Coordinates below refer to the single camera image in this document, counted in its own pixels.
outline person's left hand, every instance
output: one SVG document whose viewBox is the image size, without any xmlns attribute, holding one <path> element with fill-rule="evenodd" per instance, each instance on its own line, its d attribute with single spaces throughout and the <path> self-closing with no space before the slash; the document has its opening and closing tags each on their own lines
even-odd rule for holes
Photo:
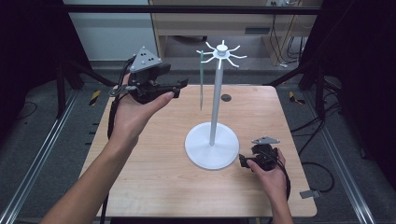
<svg viewBox="0 0 396 224">
<path fill-rule="evenodd" d="M 125 75 L 123 85 L 128 83 L 128 78 L 129 74 Z M 116 140 L 123 147 L 132 149 L 149 119 L 172 100 L 174 93 L 165 93 L 145 105 L 139 104 L 129 93 L 123 92 L 121 97 L 110 140 Z"/>
</svg>

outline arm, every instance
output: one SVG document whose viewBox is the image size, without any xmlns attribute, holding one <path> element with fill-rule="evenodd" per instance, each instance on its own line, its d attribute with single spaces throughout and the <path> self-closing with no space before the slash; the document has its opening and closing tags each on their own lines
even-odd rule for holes
<svg viewBox="0 0 396 224">
<path fill-rule="evenodd" d="M 113 134 L 87 171 L 48 211 L 42 223 L 92 223 L 102 202 L 128 160 L 138 136 L 151 116 L 166 106 L 174 94 L 168 92 L 141 105 L 131 95 L 120 100 Z"/>
<path fill-rule="evenodd" d="M 286 165 L 286 160 L 280 150 L 278 154 L 280 161 Z M 282 170 L 277 166 L 274 170 L 264 171 L 254 161 L 247 161 L 247 164 L 260 179 L 262 188 L 270 200 L 274 223 L 293 223 L 286 196 L 286 177 Z"/>
</svg>

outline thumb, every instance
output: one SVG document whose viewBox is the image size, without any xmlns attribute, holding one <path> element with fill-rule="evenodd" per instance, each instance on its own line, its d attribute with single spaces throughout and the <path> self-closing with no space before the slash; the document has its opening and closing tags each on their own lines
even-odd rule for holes
<svg viewBox="0 0 396 224">
<path fill-rule="evenodd" d="M 255 161 L 247 160 L 247 165 L 250 166 L 251 170 L 256 174 L 262 171 L 262 168 Z"/>
<path fill-rule="evenodd" d="M 162 109 L 166 106 L 174 97 L 174 93 L 169 91 L 167 93 L 162 94 L 161 96 L 157 97 L 152 102 L 148 103 L 149 111 L 151 114 L 155 114 L 157 111 Z"/>
</svg>

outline round base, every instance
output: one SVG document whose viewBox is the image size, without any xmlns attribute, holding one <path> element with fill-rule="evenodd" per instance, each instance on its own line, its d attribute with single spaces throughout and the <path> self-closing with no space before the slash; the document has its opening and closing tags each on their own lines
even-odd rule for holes
<svg viewBox="0 0 396 224">
<path fill-rule="evenodd" d="M 215 144 L 210 142 L 210 122 L 193 127 L 186 137 L 185 148 L 190 160 L 208 170 L 218 170 L 230 165 L 239 152 L 236 134 L 229 127 L 218 123 Z"/>
</svg>

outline hand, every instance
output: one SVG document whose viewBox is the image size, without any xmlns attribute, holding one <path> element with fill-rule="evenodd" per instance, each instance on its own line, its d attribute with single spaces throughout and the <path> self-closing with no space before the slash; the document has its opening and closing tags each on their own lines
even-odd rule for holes
<svg viewBox="0 0 396 224">
<path fill-rule="evenodd" d="M 123 85 L 128 83 L 128 78 L 129 74 L 124 77 Z M 122 93 L 110 140 L 117 138 L 118 144 L 132 149 L 137 144 L 139 134 L 142 133 L 152 115 L 166 106 L 173 97 L 174 93 L 170 91 L 150 103 L 141 105 L 134 100 L 131 94 Z"/>
<path fill-rule="evenodd" d="M 285 157 L 280 149 L 277 151 L 279 160 L 286 166 Z M 271 202 L 275 200 L 287 200 L 286 177 L 279 166 L 271 171 L 264 171 L 256 162 L 248 160 L 247 164 L 262 182 L 262 188 Z"/>
</svg>

